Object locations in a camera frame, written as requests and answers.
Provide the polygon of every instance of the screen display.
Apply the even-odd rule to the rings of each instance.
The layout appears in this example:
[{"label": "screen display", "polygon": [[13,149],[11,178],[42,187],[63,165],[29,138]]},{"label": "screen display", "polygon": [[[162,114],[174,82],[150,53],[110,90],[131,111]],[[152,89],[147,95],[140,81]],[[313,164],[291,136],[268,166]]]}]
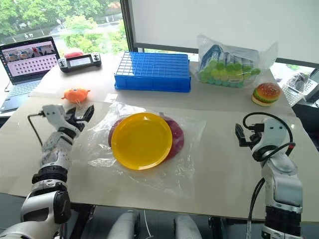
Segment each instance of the screen display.
[{"label": "screen display", "polygon": [[57,64],[51,41],[4,49],[1,51],[1,59],[9,69],[10,77],[42,73]]},{"label": "screen display", "polygon": [[69,61],[70,66],[79,66],[79,65],[85,65],[91,63],[90,57],[84,57],[79,59],[74,59]]}]

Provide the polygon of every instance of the orange toy fish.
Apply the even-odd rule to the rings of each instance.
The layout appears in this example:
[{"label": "orange toy fish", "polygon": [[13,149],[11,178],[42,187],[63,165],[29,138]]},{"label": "orange toy fish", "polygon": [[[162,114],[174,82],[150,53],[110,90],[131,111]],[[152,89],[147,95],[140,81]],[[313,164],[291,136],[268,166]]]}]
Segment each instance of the orange toy fish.
[{"label": "orange toy fish", "polygon": [[61,99],[67,99],[69,102],[79,104],[85,100],[88,92],[90,92],[90,90],[85,90],[83,88],[69,89],[64,92],[64,97],[61,97]]}]

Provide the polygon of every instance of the white cable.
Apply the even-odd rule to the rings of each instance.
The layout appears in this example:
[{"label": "white cable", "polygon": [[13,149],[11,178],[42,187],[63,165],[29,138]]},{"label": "white cable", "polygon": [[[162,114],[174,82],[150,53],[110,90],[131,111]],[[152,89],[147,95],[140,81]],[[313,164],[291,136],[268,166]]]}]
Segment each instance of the white cable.
[{"label": "white cable", "polygon": [[154,236],[151,236],[151,233],[150,233],[150,230],[149,230],[149,226],[148,226],[148,221],[146,220],[145,210],[144,210],[144,219],[145,219],[146,229],[148,230],[148,233],[149,233],[149,236],[147,238],[145,238],[145,239],[153,238]]}]

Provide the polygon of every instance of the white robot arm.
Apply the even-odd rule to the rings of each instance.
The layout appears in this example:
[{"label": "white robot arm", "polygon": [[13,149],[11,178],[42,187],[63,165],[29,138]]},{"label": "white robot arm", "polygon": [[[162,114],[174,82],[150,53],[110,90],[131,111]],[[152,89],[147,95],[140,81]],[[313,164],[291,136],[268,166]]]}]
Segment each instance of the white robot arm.
[{"label": "white robot arm", "polygon": [[71,217],[66,185],[70,152],[73,139],[85,126],[83,122],[89,122],[93,116],[94,106],[80,118],[75,117],[75,110],[66,113],[63,106],[47,105],[38,114],[46,117],[57,131],[42,146],[40,170],[34,174],[31,192],[21,208],[21,223],[3,231],[0,238],[52,239]]},{"label": "white robot arm", "polygon": [[[252,115],[267,115],[272,118],[247,126],[245,120]],[[243,120],[243,125],[253,130],[254,134],[250,136],[251,142],[247,142],[243,128],[236,124],[235,131],[239,145],[251,148],[253,158],[260,162],[262,167],[261,186],[265,182],[266,218],[262,238],[302,239],[300,222],[303,210],[303,186],[297,177],[297,166],[288,157],[295,146],[290,128],[282,119],[268,113],[248,114]],[[287,132],[290,142],[283,144]],[[281,149],[286,146],[288,150],[283,153]]]}]

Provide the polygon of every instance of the blue plastic crate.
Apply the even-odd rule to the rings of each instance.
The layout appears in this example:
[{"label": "blue plastic crate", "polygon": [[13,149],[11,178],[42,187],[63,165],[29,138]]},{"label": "blue plastic crate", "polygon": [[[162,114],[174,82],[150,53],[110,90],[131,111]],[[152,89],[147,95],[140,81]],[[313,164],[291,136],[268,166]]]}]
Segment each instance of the blue plastic crate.
[{"label": "blue plastic crate", "polygon": [[114,76],[120,90],[190,91],[186,54],[125,52]]}]

